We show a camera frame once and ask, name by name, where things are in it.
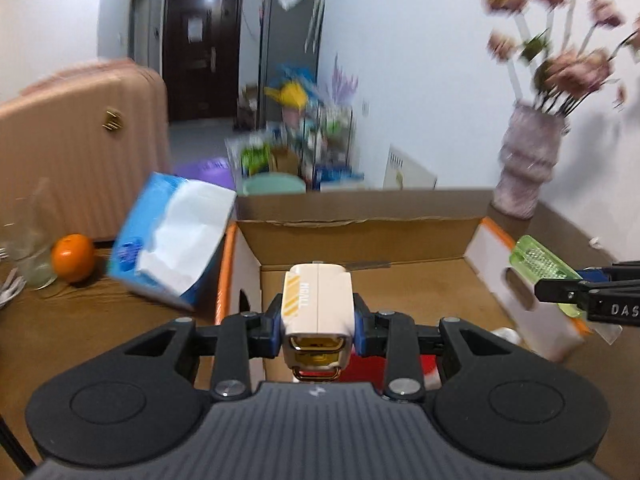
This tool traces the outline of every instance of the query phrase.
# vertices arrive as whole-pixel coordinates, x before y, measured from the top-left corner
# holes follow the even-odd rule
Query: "orange trim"
[[[220,263],[220,276],[218,278],[218,295],[216,297],[216,325],[229,313],[231,299],[231,280],[234,270],[234,253],[236,252],[236,235],[238,224],[233,222],[226,228],[225,247]]]
[[[587,335],[593,334],[593,332],[589,329],[589,327],[583,320],[577,319],[575,317],[571,317],[569,319],[571,319],[572,323],[575,326],[575,329],[578,331],[578,334],[580,334],[581,336],[587,336]]]
[[[513,238],[511,238],[506,232],[502,230],[502,228],[491,220],[488,216],[485,216],[481,224],[489,229],[489,231],[493,232],[503,244],[505,244],[509,249],[513,249],[516,246],[516,242]]]

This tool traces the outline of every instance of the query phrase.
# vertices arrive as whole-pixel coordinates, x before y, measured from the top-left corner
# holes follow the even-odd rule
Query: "yellow label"
[[[290,274],[284,284],[282,295],[282,315],[296,316],[300,307],[300,276]]]

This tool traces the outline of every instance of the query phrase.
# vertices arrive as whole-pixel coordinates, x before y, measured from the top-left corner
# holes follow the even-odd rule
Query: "flower stem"
[[[632,32],[631,34],[629,34],[624,40],[620,41],[620,43],[618,44],[618,46],[615,48],[615,50],[611,53],[611,56],[609,56],[609,61],[611,61],[613,58],[615,58],[618,55],[618,52],[620,51],[620,49],[622,47],[624,47],[626,45],[626,42],[629,41],[632,37],[634,37],[636,34],[638,34],[638,31],[636,30],[635,32]]]
[[[511,86],[513,87],[513,92],[514,94],[516,94],[516,101],[521,101],[522,88],[520,87],[520,82],[518,81],[518,75],[516,74],[516,69],[511,59],[508,60],[507,62],[507,69],[509,70],[509,79],[511,80]]]
[[[531,39],[531,33],[529,31],[529,27],[527,27],[527,20],[524,19],[524,16],[521,12],[515,14],[513,19],[516,20],[516,25],[518,26],[518,31],[520,33],[520,37],[522,38],[522,43],[527,43],[527,41]]]
[[[518,32],[522,38],[522,43],[527,43],[527,41],[531,39],[531,32],[527,26],[527,20],[524,19],[524,15],[521,12],[514,14],[513,19],[516,21],[516,26],[518,27]],[[536,76],[536,69],[537,67],[535,66],[535,63],[531,61],[529,63],[529,70],[533,77]]]
[[[571,29],[574,26],[575,3],[577,1],[578,0],[571,0],[569,2],[569,10],[566,12],[566,22],[564,22],[564,39],[562,40],[562,49],[560,50],[560,52],[564,52],[569,45],[569,40],[571,39]]]
[[[567,116],[567,115],[569,115],[571,112],[573,112],[573,111],[574,111],[574,110],[575,110],[575,109],[580,105],[580,103],[581,103],[582,101],[584,101],[587,97],[589,97],[591,94],[593,94],[593,92],[590,92],[590,93],[588,93],[588,94],[587,94],[587,95],[585,95],[585,96],[582,96],[582,98],[581,98],[577,103],[575,103],[573,106],[571,106],[571,107],[567,110],[567,112],[564,114],[564,116],[566,117],[566,116]]]
[[[540,103],[540,111],[542,111],[542,108],[545,106],[545,103],[548,101],[549,99],[549,94],[546,93],[545,96],[542,98],[542,102]]]
[[[587,48],[587,44],[589,43],[589,40],[591,39],[594,30],[596,30],[596,25],[595,24],[591,25],[591,28],[587,32],[587,35],[585,36],[584,41],[582,42],[582,46],[580,47],[580,50],[578,51],[578,56],[580,56],[580,54],[582,54],[584,52],[584,49]]]
[[[558,113],[564,114],[566,116],[567,110],[572,106],[572,101],[575,101],[575,99],[571,96],[565,99],[564,103],[562,103],[562,105],[560,106]]]
[[[551,113],[551,110],[553,109],[554,106],[556,106],[556,103],[558,102],[558,99],[560,98],[561,95],[562,95],[562,92],[558,92],[558,95],[553,100],[553,102],[551,103],[549,108],[546,109],[546,113],[548,113],[548,114]]]
[[[554,10],[550,8],[546,12],[546,45],[545,45],[545,61],[549,59],[551,54],[551,31],[554,28]]]

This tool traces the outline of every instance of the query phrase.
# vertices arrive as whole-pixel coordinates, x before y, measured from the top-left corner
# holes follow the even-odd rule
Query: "pink suitcase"
[[[170,170],[164,82],[133,62],[65,70],[0,106],[0,216],[48,177],[66,231],[113,240],[149,174]]]

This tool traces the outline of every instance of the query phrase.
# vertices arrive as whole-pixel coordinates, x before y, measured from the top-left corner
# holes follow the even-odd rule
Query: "glass cup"
[[[0,246],[18,272],[34,290],[56,280],[51,266],[51,248],[58,238],[53,226],[57,219],[47,206],[46,181],[27,198],[17,198],[13,206],[0,214]]]

